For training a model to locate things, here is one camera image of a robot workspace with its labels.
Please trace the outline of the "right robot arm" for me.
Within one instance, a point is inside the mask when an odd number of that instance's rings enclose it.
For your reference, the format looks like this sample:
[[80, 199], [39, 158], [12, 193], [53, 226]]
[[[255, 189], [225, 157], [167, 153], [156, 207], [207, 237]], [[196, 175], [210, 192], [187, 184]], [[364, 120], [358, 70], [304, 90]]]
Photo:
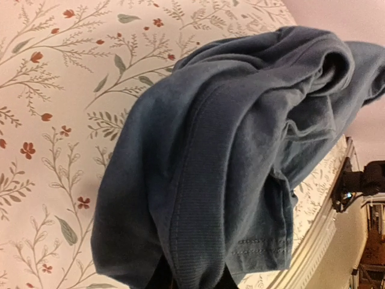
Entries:
[[384, 160], [371, 161], [363, 171], [353, 171], [346, 157], [331, 192], [332, 207], [344, 213], [358, 198], [384, 193]]

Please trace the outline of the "teal blue t-shirt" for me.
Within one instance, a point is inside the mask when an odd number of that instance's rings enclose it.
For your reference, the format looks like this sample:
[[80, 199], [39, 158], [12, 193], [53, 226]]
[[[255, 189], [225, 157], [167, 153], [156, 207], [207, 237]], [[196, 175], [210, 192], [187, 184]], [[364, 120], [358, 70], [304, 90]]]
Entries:
[[384, 48], [303, 26], [217, 40], [131, 108], [97, 194], [100, 275], [236, 288], [290, 266], [298, 186], [384, 95]]

